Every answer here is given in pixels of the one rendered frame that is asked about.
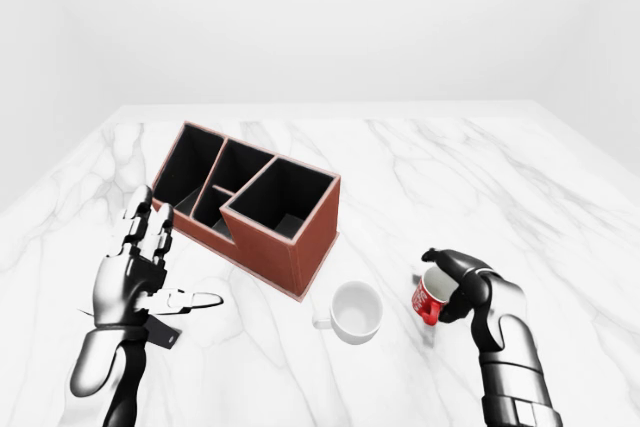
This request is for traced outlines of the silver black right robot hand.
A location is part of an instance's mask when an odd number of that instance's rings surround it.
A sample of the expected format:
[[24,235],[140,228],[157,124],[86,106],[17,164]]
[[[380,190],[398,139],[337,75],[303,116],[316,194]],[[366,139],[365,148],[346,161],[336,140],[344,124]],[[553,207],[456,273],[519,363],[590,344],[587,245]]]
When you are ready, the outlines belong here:
[[503,279],[485,262],[455,250],[430,248],[421,260],[435,263],[455,283],[438,320],[451,323],[473,310],[472,337],[479,351],[503,350],[507,335],[502,333],[499,322],[506,315],[526,317],[522,289]]

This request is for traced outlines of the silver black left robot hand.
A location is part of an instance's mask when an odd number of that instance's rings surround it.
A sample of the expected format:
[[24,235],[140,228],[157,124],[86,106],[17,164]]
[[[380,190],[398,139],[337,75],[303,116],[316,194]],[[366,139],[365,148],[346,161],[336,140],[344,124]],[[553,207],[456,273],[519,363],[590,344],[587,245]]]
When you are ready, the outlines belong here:
[[171,249],[174,210],[152,207],[152,191],[138,187],[102,260],[93,287],[93,318],[98,328],[137,327],[150,315],[187,314],[217,307],[224,299],[211,292],[164,286],[165,256]]

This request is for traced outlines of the red-brown desk caddy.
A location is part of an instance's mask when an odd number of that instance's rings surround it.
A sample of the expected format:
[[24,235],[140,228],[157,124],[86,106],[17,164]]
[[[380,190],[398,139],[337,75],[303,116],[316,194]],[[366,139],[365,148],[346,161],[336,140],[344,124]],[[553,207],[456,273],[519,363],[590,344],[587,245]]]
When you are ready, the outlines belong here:
[[189,239],[302,301],[338,237],[341,178],[186,122],[153,183]]

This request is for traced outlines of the white mug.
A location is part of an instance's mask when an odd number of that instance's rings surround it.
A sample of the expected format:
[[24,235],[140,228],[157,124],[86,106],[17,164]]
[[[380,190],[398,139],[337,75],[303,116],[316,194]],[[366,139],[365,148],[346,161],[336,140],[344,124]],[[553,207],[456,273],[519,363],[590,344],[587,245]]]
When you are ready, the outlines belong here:
[[312,325],[332,330],[347,344],[361,345],[379,331],[382,317],[381,296],[369,284],[352,280],[336,289],[327,313],[314,314]]

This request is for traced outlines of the red mug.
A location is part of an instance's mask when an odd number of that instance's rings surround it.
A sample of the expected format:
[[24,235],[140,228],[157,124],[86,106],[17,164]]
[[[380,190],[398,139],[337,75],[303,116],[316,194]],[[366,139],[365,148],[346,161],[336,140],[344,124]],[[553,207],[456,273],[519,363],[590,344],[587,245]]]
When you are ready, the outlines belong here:
[[425,324],[434,326],[456,288],[457,283],[448,274],[437,266],[430,267],[418,281],[411,299],[412,307]]

